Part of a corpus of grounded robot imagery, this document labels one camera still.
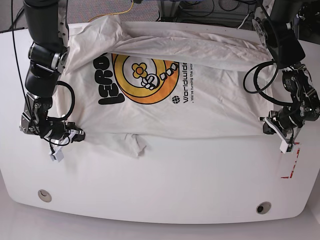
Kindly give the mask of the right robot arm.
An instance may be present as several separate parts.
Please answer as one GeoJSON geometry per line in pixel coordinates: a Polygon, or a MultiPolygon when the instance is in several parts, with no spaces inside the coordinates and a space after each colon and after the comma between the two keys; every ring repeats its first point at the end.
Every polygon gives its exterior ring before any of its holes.
{"type": "Polygon", "coordinates": [[[28,52],[30,60],[25,81],[21,81],[24,110],[20,131],[48,142],[52,161],[64,159],[63,147],[85,139],[85,132],[67,119],[72,114],[76,97],[73,88],[60,77],[70,52],[68,1],[25,0],[23,2],[27,28],[33,40],[28,52]],[[70,108],[62,117],[48,115],[58,86],[70,92],[70,108]]]}

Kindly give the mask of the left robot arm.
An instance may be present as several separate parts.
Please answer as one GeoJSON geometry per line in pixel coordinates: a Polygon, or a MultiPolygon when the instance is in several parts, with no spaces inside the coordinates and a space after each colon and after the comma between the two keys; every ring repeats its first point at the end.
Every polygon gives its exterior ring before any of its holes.
{"type": "Polygon", "coordinates": [[[259,120],[263,122],[264,134],[280,137],[279,149],[284,154],[294,150],[296,138],[305,122],[314,122],[320,117],[320,99],[310,72],[301,62],[306,55],[293,24],[303,5],[303,0],[271,0],[267,4],[259,0],[252,19],[262,45],[272,57],[249,70],[253,73],[255,88],[252,93],[281,107],[280,110],[271,110],[268,116],[259,120]],[[276,100],[265,93],[279,71],[282,71],[282,85],[289,92],[291,102],[276,100]]]}

